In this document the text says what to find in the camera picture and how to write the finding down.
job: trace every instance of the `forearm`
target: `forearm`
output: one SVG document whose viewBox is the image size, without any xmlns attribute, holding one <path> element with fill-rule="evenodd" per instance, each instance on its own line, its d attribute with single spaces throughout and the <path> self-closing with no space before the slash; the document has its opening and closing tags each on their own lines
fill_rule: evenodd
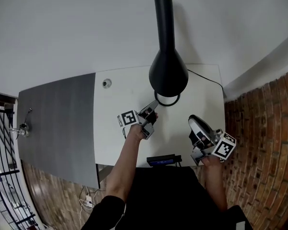
<svg viewBox="0 0 288 230">
<path fill-rule="evenodd" d="M 223 186 L 222 170 L 205 170 L 205 187 L 220 211 L 227 210 L 225 188 Z"/>
<path fill-rule="evenodd" d="M 106 195 L 116 196 L 126 202 L 136 168 L 140 139 L 128 134 L 124 146 L 107 179 Z"/>
</svg>

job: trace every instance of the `black lamp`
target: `black lamp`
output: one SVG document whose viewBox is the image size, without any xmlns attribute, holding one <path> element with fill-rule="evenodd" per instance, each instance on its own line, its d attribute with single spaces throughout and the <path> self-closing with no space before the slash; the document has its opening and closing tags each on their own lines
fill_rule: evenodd
<svg viewBox="0 0 288 230">
<path fill-rule="evenodd" d="M 156 99 L 158 93 L 165 97 L 177 96 L 177 102 L 187 86 L 189 75 L 175 49 L 173 3 L 172 0 L 155 0 L 155 7 L 160 50 L 150 67 L 149 81 Z"/>
</svg>

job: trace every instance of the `white desk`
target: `white desk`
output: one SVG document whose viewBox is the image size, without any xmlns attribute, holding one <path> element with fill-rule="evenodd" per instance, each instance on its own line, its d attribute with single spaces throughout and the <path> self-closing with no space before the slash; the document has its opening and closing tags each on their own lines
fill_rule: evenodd
<svg viewBox="0 0 288 230">
<path fill-rule="evenodd" d="M 187 65 L 188 69 L 221 83 L 217 65 Z M 114 165 L 124 144 L 117 115 L 140 111 L 151 103 L 154 90 L 148 79 L 149 67 L 116 69 L 96 73 L 94 91 L 94 150 L 95 162 Z M 102 87 L 104 79 L 112 86 Z M 190 154 L 190 127 L 188 118 L 194 114 L 205 120 L 212 129 L 225 130 L 222 89 L 216 83 L 189 72 L 189 82 L 180 100 L 171 107 L 158 106 L 159 119 L 149 140 L 140 144 L 137 167 L 149 167 L 147 157 L 168 154 L 181 155 L 182 166 L 195 166 Z"/>
</svg>

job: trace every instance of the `white marker cube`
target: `white marker cube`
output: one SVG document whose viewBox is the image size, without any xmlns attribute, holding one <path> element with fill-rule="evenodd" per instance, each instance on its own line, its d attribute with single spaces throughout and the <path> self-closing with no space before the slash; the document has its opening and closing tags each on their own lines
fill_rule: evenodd
<svg viewBox="0 0 288 230">
<path fill-rule="evenodd" d="M 233 138 L 228 133 L 223 133 L 220 135 L 220 141 L 216 145 L 216 148 L 213 150 L 211 154 L 226 160 L 230 154 L 233 152 L 237 144 L 235 138 Z"/>
<path fill-rule="evenodd" d="M 139 119 L 135 110 L 122 113 L 117 116 L 117 119 L 120 124 L 120 127 L 122 128 L 139 123 Z"/>
</svg>

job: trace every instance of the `gray wooden panel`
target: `gray wooden panel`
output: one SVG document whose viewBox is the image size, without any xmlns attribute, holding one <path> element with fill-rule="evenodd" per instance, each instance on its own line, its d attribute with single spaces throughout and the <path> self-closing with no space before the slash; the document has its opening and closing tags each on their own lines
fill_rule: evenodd
<svg viewBox="0 0 288 230">
<path fill-rule="evenodd" d="M 95 73 L 21 91 L 17 124 L 30 126 L 18 138 L 23 161 L 74 183 L 98 188 L 94 156 L 93 105 Z"/>
</svg>

